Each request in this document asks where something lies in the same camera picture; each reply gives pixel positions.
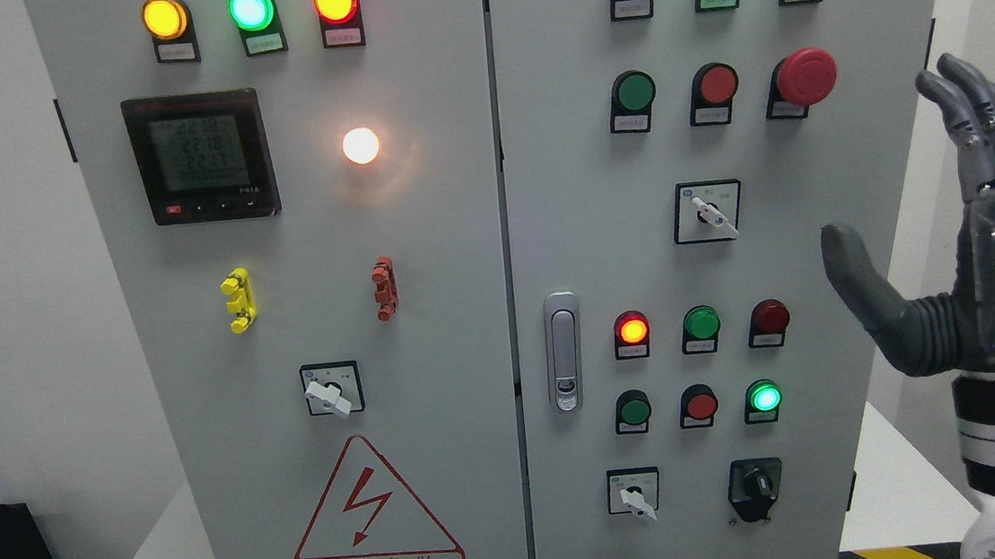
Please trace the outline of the gray robotic hand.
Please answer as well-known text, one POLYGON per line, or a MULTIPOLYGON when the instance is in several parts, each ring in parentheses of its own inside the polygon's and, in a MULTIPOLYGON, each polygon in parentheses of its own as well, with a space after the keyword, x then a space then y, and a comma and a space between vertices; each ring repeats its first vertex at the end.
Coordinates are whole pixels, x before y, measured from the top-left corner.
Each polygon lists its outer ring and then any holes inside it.
POLYGON ((905 299, 874 268, 860 235, 821 231, 825 273, 888 363, 912 377, 958 370, 995 373, 995 83, 950 53, 920 71, 919 95, 941 110, 958 148, 964 217, 951 293, 905 299))

